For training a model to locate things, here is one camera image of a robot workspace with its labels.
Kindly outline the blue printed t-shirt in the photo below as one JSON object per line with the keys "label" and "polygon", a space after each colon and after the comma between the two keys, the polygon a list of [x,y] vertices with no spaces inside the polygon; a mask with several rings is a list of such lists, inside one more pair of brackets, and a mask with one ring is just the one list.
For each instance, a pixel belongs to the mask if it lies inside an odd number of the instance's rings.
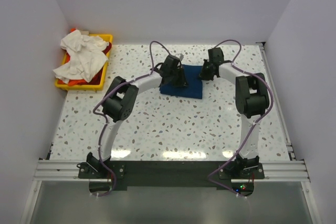
{"label": "blue printed t-shirt", "polygon": [[183,65],[187,87],[174,87],[171,83],[160,87],[160,93],[175,97],[202,99],[203,98],[203,83],[199,78],[201,66]]}

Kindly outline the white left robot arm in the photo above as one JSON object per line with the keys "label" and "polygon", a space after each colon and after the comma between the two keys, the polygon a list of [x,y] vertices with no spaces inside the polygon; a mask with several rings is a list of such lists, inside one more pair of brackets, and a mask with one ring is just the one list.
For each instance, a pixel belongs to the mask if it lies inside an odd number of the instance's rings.
{"label": "white left robot arm", "polygon": [[93,113],[96,113],[96,109],[101,106],[102,112],[98,115],[105,118],[105,125],[98,138],[97,151],[89,153],[86,160],[94,174],[114,175],[108,167],[112,146],[120,125],[131,115],[140,93],[168,83],[177,87],[188,86],[182,59],[182,54],[168,55],[164,62],[154,66],[150,73],[129,81],[120,76],[115,77],[105,96],[93,110]]}

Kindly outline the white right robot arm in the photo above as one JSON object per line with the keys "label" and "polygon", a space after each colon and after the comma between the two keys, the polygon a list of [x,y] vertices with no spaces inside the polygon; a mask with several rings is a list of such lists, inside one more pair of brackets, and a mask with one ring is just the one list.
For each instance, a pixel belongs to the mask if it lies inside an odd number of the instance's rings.
{"label": "white right robot arm", "polygon": [[235,104],[241,117],[240,146],[221,170],[231,176],[239,176],[246,170],[258,168],[260,121],[266,115],[272,97],[264,74],[245,72],[232,61],[225,60],[220,48],[211,48],[199,75],[201,80],[217,77],[235,85]]}

